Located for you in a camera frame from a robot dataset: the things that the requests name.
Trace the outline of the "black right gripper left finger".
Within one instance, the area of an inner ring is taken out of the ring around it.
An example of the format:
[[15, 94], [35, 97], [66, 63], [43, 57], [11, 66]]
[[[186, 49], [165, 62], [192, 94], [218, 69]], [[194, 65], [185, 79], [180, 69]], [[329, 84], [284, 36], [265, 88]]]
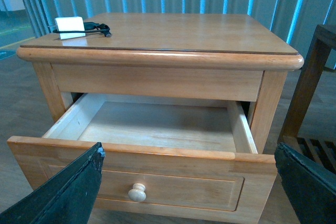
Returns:
[[1, 213], [1, 223], [87, 223], [102, 181], [100, 142]]

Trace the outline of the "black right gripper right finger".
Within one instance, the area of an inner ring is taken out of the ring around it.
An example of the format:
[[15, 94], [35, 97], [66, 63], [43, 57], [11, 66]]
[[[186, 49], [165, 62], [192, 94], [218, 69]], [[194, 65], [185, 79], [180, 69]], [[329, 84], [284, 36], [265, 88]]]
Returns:
[[335, 174], [279, 143], [276, 168], [300, 223], [335, 223]]

